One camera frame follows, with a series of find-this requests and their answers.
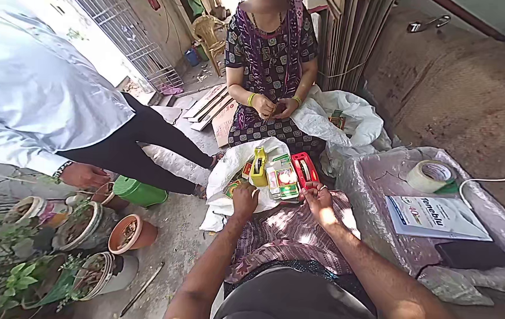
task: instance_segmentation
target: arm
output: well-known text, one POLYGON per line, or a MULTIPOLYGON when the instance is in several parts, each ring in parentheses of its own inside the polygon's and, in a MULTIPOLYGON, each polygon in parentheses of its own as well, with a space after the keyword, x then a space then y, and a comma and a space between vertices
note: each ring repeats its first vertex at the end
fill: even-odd
MULTIPOLYGON (((32 169, 48 176, 69 160, 40 147, 34 139, 9 129, 0 123, 0 163, 32 169)), ((107 173, 98 167, 72 163, 59 176, 65 184, 79 188, 100 187, 110 181, 107 173)))
MULTIPOLYGON (((303 16, 310 17, 305 6, 303 7, 303 16)), ((301 41, 299 46, 299 58, 302 67, 302 78, 299 81, 298 88, 295 91, 294 97, 299 98, 302 102, 307 98, 311 86, 314 84, 318 76, 318 42, 315 38, 314 26, 311 18, 307 19, 308 24, 305 25, 307 30, 302 27, 301 41)), ((296 99, 278 99, 286 105, 284 112, 274 115, 275 119, 284 119, 292 115, 299 107, 299 100, 296 99)))
POLYGON ((335 217, 329 191, 320 183, 310 184, 316 188, 302 193, 314 218, 333 239, 381 314, 388 319, 454 318, 430 290, 348 231, 335 217))
POLYGON ((234 41, 227 41, 225 47, 225 70, 227 72, 227 89, 231 98, 242 105, 253 107, 261 118, 267 118, 274 110, 274 103, 262 94, 255 94, 249 105, 249 97, 253 92, 243 88, 244 83, 244 48, 241 43, 240 31, 235 26, 236 15, 232 17, 227 27, 227 39, 233 37, 234 41))
POLYGON ((32 169, 49 176, 68 159, 51 154, 37 145, 34 139, 0 123, 0 163, 32 169))
POLYGON ((211 305, 225 278, 225 270, 231 262, 236 242, 258 205, 259 192, 254 192, 255 189, 249 183, 241 184, 235 189, 234 214, 191 268, 166 310, 164 319, 209 318, 211 305))

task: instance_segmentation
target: black trousers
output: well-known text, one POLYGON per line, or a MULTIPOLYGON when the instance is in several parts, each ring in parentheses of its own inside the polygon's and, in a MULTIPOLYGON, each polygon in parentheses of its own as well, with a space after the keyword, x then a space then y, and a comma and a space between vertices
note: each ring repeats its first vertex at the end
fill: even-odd
POLYGON ((211 156, 203 153, 187 136, 132 95, 123 93, 136 115, 109 137, 90 147, 57 152, 75 162, 91 164, 166 191, 191 194, 195 184, 156 165, 136 142, 167 148, 209 168, 211 156))

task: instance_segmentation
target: chair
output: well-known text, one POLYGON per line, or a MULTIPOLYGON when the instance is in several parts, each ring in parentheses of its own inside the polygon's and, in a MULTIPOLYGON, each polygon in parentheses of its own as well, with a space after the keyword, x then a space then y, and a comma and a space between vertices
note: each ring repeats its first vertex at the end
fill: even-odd
POLYGON ((202 15, 198 17, 193 22, 193 32, 197 37, 199 37, 199 43, 203 46, 203 50, 207 57, 213 64, 217 75, 220 75, 220 68, 215 61, 215 57, 225 51, 225 40, 217 39, 215 35, 215 27, 218 25, 222 25, 225 30, 227 29, 227 23, 222 22, 218 18, 215 18, 212 15, 202 15))

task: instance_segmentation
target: metal hook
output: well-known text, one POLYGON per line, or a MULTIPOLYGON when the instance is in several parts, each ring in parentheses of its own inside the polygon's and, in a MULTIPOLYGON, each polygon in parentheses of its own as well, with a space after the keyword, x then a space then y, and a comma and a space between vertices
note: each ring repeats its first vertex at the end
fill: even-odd
POLYGON ((428 23, 421 23, 419 21, 416 21, 416 22, 412 22, 408 25, 408 27, 406 28, 406 31, 408 31, 409 33, 416 33, 416 32, 422 32, 426 29, 428 29, 429 27, 435 25, 436 28, 440 28, 440 27, 443 27, 444 25, 447 25, 449 23, 449 21, 451 21, 452 18, 448 15, 443 15, 439 18, 436 18, 428 23))

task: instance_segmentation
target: sandal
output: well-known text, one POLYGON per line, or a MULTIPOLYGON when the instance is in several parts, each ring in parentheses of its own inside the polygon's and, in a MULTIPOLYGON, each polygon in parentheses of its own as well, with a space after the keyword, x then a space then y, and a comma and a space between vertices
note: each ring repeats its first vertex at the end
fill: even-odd
POLYGON ((191 193, 191 195, 199 198, 199 199, 207 199, 207 188, 205 186, 201 186, 199 184, 195 185, 195 189, 191 193))
POLYGON ((209 166, 209 170, 213 170, 215 168, 215 166, 217 165, 217 163, 219 163, 221 158, 223 158, 225 156, 225 153, 227 153, 227 151, 222 150, 219 153, 212 156, 213 157, 213 164, 211 164, 211 166, 209 166))

